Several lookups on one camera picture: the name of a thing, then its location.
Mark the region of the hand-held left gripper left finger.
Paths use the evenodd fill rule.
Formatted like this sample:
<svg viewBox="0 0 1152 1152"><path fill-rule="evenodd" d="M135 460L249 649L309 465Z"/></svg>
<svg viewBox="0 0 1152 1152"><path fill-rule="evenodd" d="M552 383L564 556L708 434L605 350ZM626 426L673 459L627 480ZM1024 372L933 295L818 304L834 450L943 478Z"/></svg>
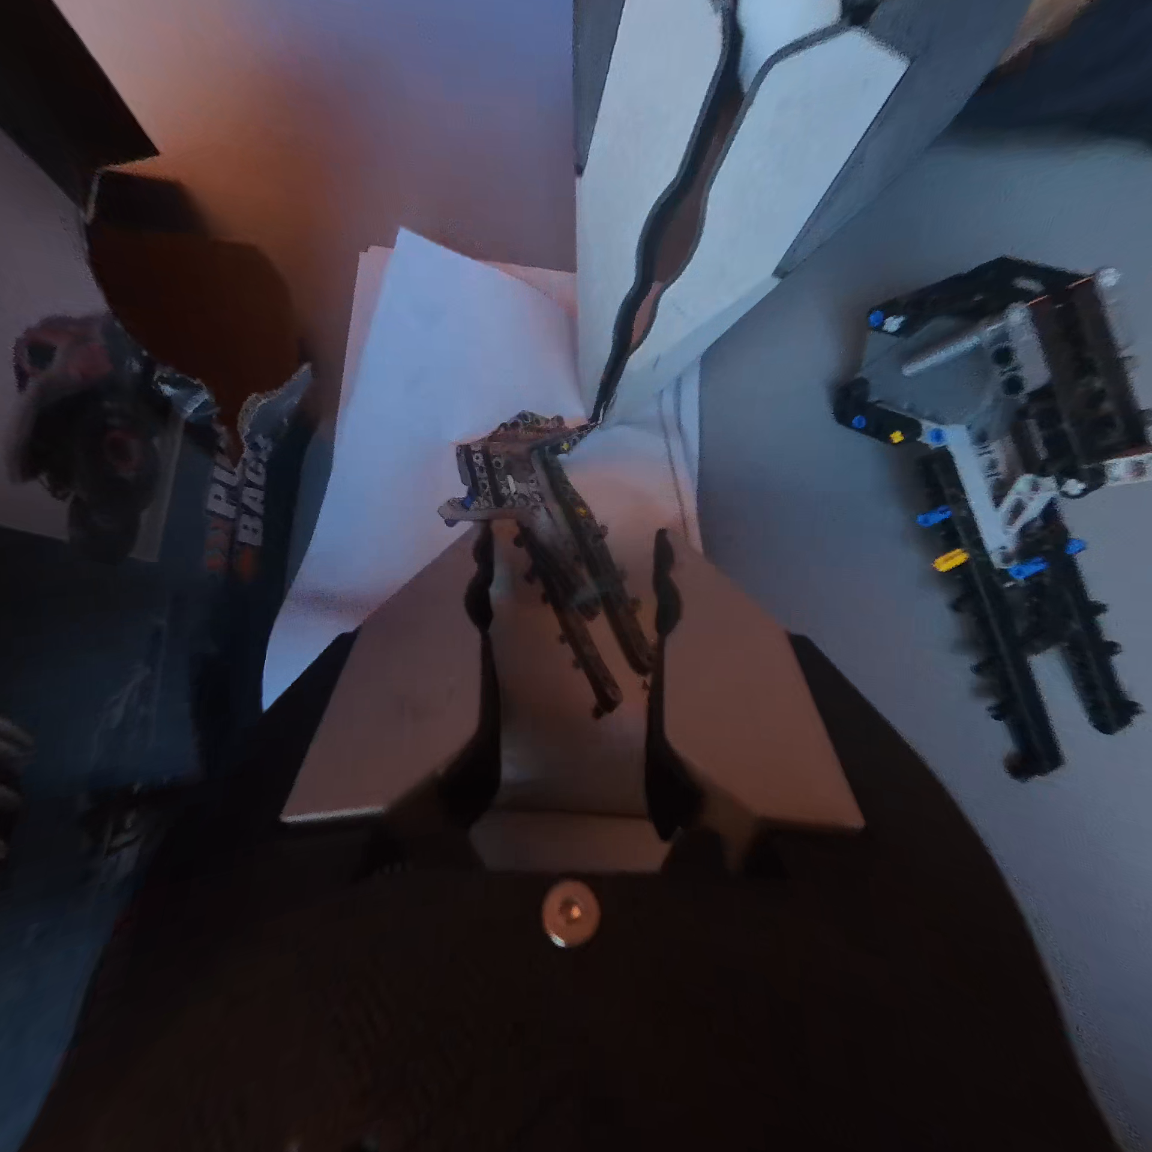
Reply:
<svg viewBox="0 0 1152 1152"><path fill-rule="evenodd" d="M282 811L287 826L393 810L448 774L486 719L494 539L472 527L376 608Z"/></svg>

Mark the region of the black lego technic assembly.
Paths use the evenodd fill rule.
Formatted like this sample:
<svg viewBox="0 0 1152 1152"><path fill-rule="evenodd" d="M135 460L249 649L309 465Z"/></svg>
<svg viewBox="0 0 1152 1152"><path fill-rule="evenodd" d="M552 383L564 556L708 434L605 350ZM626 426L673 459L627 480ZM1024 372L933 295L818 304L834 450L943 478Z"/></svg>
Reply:
<svg viewBox="0 0 1152 1152"><path fill-rule="evenodd" d="M1062 502L1150 482L1150 416L1118 331L1116 269L1080 272L1002 256L869 310L859 375L830 393L834 421L913 452L951 574L1006 726L1009 774L1065 756L1032 663L1057 653L1106 737L1143 712L1116 667L1106 605L1085 583L1085 542Z"/></svg>

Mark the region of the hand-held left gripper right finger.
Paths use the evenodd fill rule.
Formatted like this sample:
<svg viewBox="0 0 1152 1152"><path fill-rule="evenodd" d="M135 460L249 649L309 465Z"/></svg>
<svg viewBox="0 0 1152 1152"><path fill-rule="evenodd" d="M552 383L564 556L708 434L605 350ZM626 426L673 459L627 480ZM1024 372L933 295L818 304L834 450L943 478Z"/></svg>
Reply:
<svg viewBox="0 0 1152 1152"><path fill-rule="evenodd" d="M653 545L647 805L671 843L719 819L752 833L866 826L793 644L684 537Z"/></svg>

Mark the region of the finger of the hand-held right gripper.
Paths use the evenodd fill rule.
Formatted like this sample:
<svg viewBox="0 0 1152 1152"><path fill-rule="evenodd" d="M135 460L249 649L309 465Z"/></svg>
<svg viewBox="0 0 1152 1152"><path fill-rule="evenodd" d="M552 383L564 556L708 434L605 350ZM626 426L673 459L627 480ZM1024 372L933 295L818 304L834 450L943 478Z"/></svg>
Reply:
<svg viewBox="0 0 1152 1152"><path fill-rule="evenodd" d="M625 3L597 9L596 113ZM641 409L874 201L998 66L1029 3L736 3L740 53L609 417Z"/></svg>
<svg viewBox="0 0 1152 1152"><path fill-rule="evenodd" d="M578 360L596 420L673 280L668 246L740 53L736 3L627 2L578 181Z"/></svg>

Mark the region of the dark torn lego box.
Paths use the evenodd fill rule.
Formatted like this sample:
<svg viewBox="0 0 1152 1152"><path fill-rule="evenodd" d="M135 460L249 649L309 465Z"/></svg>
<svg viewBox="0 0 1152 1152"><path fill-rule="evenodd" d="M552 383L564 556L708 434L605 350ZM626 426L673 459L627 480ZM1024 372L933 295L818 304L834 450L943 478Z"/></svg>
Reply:
<svg viewBox="0 0 1152 1152"><path fill-rule="evenodd" d="M3 907L129 874L257 708L311 372L57 3L3 3Z"/></svg>

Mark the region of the white lego instruction booklet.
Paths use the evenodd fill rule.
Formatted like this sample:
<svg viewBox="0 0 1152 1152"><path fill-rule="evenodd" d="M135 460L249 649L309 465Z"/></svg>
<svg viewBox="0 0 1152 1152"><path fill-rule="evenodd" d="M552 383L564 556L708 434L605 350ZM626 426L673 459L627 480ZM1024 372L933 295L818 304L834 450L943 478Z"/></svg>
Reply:
<svg viewBox="0 0 1152 1152"><path fill-rule="evenodd" d="M567 273L479 264L411 232L359 279L359 358L343 383L312 539L273 624L263 740L287 756L279 814L356 633L472 527L494 539L481 734L393 810L339 826L467 838L498 807L551 837L667 845L647 805L656 641L653 545L700 544L693 367L638 416L588 416Z"/></svg>

